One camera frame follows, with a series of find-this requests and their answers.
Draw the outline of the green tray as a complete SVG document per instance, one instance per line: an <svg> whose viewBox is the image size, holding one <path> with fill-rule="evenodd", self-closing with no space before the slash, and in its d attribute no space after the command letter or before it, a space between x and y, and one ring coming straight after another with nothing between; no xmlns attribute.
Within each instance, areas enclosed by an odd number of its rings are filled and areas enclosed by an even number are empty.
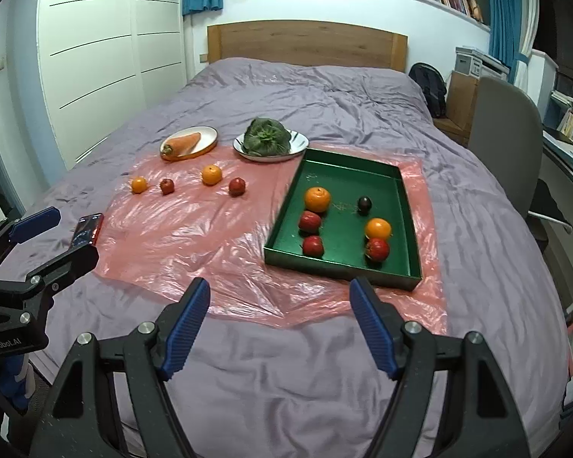
<svg viewBox="0 0 573 458"><path fill-rule="evenodd" d="M305 209L305 191L316 186L331 193L331 205L321 215L324 255L310 258L302 252L304 234L298 221ZM357 212L358 198L364 195L372 201L368 215ZM365 256L364 226L374 217L392 226L390 254L378 264ZM422 270L403 172L394 164L308 149L275 219L264 259L267 265L299 272L348 280L364 276L389 289L414 290Z"/></svg>

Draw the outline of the white desk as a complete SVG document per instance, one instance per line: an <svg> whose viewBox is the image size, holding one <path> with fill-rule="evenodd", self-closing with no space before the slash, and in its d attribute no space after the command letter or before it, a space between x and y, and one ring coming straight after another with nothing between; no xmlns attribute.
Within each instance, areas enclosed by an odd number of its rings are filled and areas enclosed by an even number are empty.
<svg viewBox="0 0 573 458"><path fill-rule="evenodd" d="M564 315L573 323L573 140L562 134L562 120L573 118L573 98L554 91L544 114L544 156L540 177L562 213L566 226L551 223L547 253L557 283Z"/></svg>

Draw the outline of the blue curtain right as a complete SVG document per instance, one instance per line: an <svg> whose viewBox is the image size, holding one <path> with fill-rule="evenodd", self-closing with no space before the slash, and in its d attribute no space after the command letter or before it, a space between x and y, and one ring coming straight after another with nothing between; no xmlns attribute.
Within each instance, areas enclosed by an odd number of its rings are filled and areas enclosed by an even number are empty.
<svg viewBox="0 0 573 458"><path fill-rule="evenodd" d="M528 89L539 0L490 0L490 55L509 68L508 82Z"/></svg>

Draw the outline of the wooden headboard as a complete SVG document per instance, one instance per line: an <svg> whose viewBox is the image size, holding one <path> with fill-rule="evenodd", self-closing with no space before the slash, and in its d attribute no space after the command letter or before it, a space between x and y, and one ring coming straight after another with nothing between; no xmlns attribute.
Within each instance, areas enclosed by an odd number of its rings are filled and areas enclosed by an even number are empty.
<svg viewBox="0 0 573 458"><path fill-rule="evenodd" d="M351 24L263 20L208 28L207 61L247 58L302 66L406 70L406 35Z"/></svg>

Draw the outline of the pink plastic sheet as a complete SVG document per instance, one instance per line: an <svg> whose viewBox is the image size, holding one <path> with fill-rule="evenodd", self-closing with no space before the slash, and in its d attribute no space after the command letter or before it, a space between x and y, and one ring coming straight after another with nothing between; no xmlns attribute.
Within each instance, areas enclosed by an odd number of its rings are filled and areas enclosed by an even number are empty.
<svg viewBox="0 0 573 458"><path fill-rule="evenodd" d="M375 285L378 296L407 319L436 334L446 332L446 307L431 198L421 161L392 152L325 145L313 149L394 164L413 214L422 280L414 290ZM267 265L264 247L303 155L278 163L257 163L221 147L196 159L168 163L145 158L135 174L147 179L143 194L122 188L106 210L97 242L96 273L179 300L196 277L211 286L211 312L222 318L295 327L351 310L349 283ZM205 166L216 164L223 179L202 183ZM228 194L231 179L246 181L246 193ZM172 179L175 191L159 184Z"/></svg>

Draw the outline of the wooden nightstand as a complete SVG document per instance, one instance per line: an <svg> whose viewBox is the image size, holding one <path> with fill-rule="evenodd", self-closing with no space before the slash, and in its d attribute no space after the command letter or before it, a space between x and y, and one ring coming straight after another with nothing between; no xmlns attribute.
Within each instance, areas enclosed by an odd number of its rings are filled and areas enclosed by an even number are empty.
<svg viewBox="0 0 573 458"><path fill-rule="evenodd" d="M451 73L446 97L446 115L434 125L452 141L467 147L477 100L476 77L454 71Z"/></svg>

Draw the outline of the smartphone in red case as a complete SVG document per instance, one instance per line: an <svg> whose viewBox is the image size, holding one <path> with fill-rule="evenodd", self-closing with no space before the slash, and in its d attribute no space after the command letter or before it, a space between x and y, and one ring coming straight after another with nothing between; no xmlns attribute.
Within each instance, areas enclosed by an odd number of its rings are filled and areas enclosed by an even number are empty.
<svg viewBox="0 0 573 458"><path fill-rule="evenodd" d="M94 213L80 217L70 242L70 247L74 248L83 244L96 245L100 229L104 220L102 213Z"/></svg>

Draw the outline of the white printer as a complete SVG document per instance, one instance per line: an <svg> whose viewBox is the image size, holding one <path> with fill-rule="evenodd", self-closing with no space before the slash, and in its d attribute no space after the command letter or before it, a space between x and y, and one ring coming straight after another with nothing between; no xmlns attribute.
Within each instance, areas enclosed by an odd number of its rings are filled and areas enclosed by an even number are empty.
<svg viewBox="0 0 573 458"><path fill-rule="evenodd" d="M494 77L508 80L510 69L500 60L481 52L478 48L456 47L454 70L465 76Z"/></svg>

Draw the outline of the carrot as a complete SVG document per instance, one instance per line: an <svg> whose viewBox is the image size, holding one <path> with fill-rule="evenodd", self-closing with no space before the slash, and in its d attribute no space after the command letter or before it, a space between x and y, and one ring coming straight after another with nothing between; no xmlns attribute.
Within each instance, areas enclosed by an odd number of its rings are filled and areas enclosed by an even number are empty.
<svg viewBox="0 0 573 458"><path fill-rule="evenodd" d="M178 158L188 154L201 139L199 132L181 135L180 137L171 137L168 139L160 150L163 157Z"/></svg>

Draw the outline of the small red apple right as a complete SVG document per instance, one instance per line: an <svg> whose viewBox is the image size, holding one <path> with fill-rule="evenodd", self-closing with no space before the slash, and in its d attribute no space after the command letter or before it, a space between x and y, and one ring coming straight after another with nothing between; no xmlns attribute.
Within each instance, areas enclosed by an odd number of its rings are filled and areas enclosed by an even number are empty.
<svg viewBox="0 0 573 458"><path fill-rule="evenodd" d="M228 184L228 194L231 197L240 197L246 193L246 181L242 178L234 178L231 179L230 183Z"/></svg>

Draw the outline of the large orange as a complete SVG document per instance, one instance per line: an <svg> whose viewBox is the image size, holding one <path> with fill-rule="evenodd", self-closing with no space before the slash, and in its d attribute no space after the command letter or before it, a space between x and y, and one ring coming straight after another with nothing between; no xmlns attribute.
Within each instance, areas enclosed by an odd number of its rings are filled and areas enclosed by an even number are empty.
<svg viewBox="0 0 573 458"><path fill-rule="evenodd" d="M310 187L305 191L304 205L307 211L323 214L331 205L331 193L324 187Z"/></svg>

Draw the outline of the big dark red apple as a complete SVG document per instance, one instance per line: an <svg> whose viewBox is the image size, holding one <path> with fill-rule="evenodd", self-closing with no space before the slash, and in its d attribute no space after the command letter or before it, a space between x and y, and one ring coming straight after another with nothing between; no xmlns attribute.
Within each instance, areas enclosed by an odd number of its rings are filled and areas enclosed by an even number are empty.
<svg viewBox="0 0 573 458"><path fill-rule="evenodd" d="M298 221L298 227L302 233L315 235L319 232L323 223L322 217L311 211L304 211Z"/></svg>

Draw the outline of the dark purple plum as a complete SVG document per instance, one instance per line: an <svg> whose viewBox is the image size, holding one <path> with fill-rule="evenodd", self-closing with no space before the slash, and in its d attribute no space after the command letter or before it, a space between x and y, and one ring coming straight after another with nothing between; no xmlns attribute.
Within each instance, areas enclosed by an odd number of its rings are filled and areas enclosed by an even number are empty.
<svg viewBox="0 0 573 458"><path fill-rule="evenodd" d="M372 201L369 197L365 195L363 197L359 197L357 201L357 212L360 215L368 215L372 208Z"/></svg>

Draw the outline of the black backpack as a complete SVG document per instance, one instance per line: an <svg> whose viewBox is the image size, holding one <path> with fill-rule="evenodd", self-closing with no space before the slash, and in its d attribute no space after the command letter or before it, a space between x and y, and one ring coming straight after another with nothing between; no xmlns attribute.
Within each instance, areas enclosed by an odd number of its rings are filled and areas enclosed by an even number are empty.
<svg viewBox="0 0 573 458"><path fill-rule="evenodd" d="M447 88L439 70L429 64L417 62L411 66L409 77L421 88L432 118L444 118Z"/></svg>

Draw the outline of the white striped plate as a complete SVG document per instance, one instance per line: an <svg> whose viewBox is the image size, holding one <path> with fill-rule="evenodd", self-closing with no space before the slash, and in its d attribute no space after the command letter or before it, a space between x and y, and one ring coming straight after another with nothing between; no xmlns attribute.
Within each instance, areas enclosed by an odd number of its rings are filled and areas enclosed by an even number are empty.
<svg viewBox="0 0 573 458"><path fill-rule="evenodd" d="M285 155L257 156L243 151L244 134L238 135L233 141L233 148L243 158L260 163L283 162L302 155L309 146L309 140L304 134L295 130L288 130L291 134L290 150Z"/></svg>

